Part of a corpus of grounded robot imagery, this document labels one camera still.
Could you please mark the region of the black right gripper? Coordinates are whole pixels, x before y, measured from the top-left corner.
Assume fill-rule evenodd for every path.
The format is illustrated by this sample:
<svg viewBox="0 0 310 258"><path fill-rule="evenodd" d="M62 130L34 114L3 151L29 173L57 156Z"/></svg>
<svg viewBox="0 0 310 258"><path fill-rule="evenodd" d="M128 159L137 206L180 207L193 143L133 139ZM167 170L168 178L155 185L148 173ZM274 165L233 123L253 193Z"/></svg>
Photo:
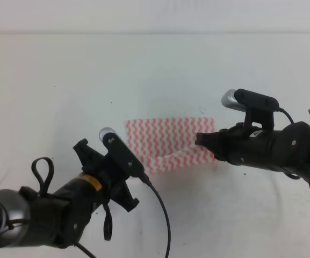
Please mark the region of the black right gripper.
<svg viewBox="0 0 310 258"><path fill-rule="evenodd" d="M216 160L235 166L284 169L274 152L285 132L286 129L268 131L258 127L246 130L237 125L214 133L196 133L194 144L208 149Z"/></svg>

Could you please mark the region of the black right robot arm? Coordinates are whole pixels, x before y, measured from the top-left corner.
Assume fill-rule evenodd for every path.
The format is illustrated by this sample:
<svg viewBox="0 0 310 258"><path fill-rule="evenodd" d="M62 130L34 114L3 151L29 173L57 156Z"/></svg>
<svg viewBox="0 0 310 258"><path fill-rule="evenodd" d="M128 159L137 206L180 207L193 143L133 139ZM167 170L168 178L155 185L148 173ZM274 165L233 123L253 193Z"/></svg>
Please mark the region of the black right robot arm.
<svg viewBox="0 0 310 258"><path fill-rule="evenodd" d="M310 126L291 122L273 129L273 111L248 108L244 122L214 133L196 134L195 144L219 161L300 177L310 183Z"/></svg>

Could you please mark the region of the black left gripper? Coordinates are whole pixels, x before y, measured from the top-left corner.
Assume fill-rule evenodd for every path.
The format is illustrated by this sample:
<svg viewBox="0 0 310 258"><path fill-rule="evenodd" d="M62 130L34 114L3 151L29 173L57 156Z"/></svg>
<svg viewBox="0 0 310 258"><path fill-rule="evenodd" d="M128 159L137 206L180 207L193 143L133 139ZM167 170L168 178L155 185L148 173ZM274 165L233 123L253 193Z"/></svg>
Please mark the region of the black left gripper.
<svg viewBox="0 0 310 258"><path fill-rule="evenodd" d="M108 154L103 156L89 147L87 139L80 140L73 150L81 162L83 174L92 177L98 186L104 204L112 200L127 212L137 207L139 200L132 197L126 183L129 175Z"/></svg>

